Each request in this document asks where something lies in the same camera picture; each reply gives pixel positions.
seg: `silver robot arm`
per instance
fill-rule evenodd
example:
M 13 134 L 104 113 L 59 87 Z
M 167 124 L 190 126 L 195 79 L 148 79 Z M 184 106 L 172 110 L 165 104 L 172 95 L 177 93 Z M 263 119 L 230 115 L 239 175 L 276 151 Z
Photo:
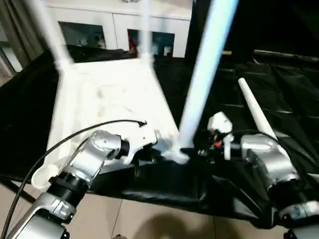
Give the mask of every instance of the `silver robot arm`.
M 144 144 L 154 143 L 154 138 Z M 62 224 L 70 223 L 76 207 L 102 170 L 105 160 L 136 151 L 119 135 L 95 131 L 72 155 L 62 172 L 50 179 L 51 186 L 32 204 L 7 239 L 68 239 Z

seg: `floor tile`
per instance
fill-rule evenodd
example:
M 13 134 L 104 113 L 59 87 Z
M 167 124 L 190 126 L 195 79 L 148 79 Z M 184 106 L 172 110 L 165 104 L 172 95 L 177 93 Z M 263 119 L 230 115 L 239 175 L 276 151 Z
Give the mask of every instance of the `floor tile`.
M 113 236 L 128 239 L 214 239 L 214 217 L 123 200 Z
M 284 227 L 262 230 L 246 221 L 215 217 L 216 239 L 282 239 L 285 232 Z
M 0 231 L 2 232 L 7 214 L 9 212 L 10 206 L 12 204 L 12 201 L 15 197 L 15 193 L 10 191 L 9 189 L 5 188 L 3 185 L 0 184 L 0 195 L 1 195 L 1 204 L 0 204 Z M 24 199 L 19 199 L 18 204 L 15 208 L 13 217 L 11 219 L 11 224 L 9 227 L 9 231 L 12 229 L 12 226 L 15 225 L 19 214 L 21 211 L 30 205 L 27 201 Z
M 121 199 L 86 194 L 67 230 L 71 238 L 110 239 Z
M 11 76 L 0 76 L 0 87 L 11 80 Z

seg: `white plastic tube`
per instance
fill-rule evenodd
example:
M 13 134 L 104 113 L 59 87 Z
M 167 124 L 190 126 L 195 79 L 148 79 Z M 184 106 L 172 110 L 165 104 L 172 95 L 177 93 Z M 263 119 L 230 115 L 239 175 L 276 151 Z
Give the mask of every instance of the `white plastic tube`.
M 26 2 L 33 11 L 37 25 L 40 27 L 40 30 L 52 51 L 57 69 L 62 70 L 64 67 L 68 67 L 73 60 L 65 45 L 61 42 L 59 34 L 57 34 L 57 31 L 60 31 L 60 29 L 55 27 L 56 25 L 53 23 L 50 12 L 44 5 L 43 0 L 28 0 Z
M 180 149 L 192 147 L 206 100 L 213 83 L 238 0 L 214 0 L 208 11 L 204 34 L 184 107 L 179 137 L 173 143 L 173 158 L 182 158 Z
M 240 89 L 243 92 L 243 95 L 249 107 L 250 113 L 254 118 L 257 129 L 260 132 L 266 133 L 272 136 L 273 138 L 277 139 L 273 129 L 271 128 L 270 124 L 268 123 L 268 120 L 266 119 L 258 102 L 256 101 L 254 94 L 251 92 L 249 86 L 247 85 L 246 80 L 244 78 L 240 78 L 238 80 L 238 83 L 239 83 Z
M 152 33 L 150 31 L 151 23 L 151 6 L 150 0 L 141 1 L 142 17 L 141 17 L 141 31 L 139 33 L 140 38 L 140 58 L 149 60 L 152 56 L 151 45 L 152 45 Z

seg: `white cabinet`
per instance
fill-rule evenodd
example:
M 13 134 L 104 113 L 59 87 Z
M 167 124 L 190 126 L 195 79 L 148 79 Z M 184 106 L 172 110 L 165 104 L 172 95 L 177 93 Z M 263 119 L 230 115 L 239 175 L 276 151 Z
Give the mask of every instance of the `white cabinet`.
M 122 0 L 43 0 L 71 45 L 130 49 L 129 36 L 138 45 L 140 5 Z M 150 0 L 152 51 L 184 57 L 192 0 Z
M 118 48 L 129 50 L 129 35 L 132 41 L 136 41 L 136 39 L 133 39 L 133 37 L 135 38 L 136 36 L 132 36 L 134 33 L 132 30 L 140 30 L 140 17 L 134 15 L 114 14 L 114 25 Z M 171 49 L 173 57 L 184 57 L 188 29 L 188 20 L 152 17 L 151 31 L 153 32 L 153 53 L 162 54 L 163 52 Z
M 118 49 L 111 13 L 77 9 L 50 8 L 61 29 L 61 39 L 70 45 Z

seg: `black cloth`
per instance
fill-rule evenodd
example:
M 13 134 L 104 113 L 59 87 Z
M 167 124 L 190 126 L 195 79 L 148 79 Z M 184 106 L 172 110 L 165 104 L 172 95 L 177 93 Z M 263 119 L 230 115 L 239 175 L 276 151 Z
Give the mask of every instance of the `black cloth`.
M 134 57 L 123 51 L 69 47 L 76 62 Z M 183 59 L 159 58 L 154 69 L 174 120 L 180 122 L 192 67 Z M 234 129 L 256 129 L 237 80 L 244 77 L 280 142 L 308 187 L 317 185 L 307 173 L 318 173 L 319 72 L 222 59 L 202 115 L 198 134 L 209 117 L 223 111 Z M 44 53 L 0 88 L 0 177 L 21 181 L 46 149 L 58 75 Z M 187 165 L 165 161 L 99 175 L 93 193 L 167 205 L 202 214 L 245 219 L 271 228 L 272 204 L 243 162 L 209 164 L 192 158 Z

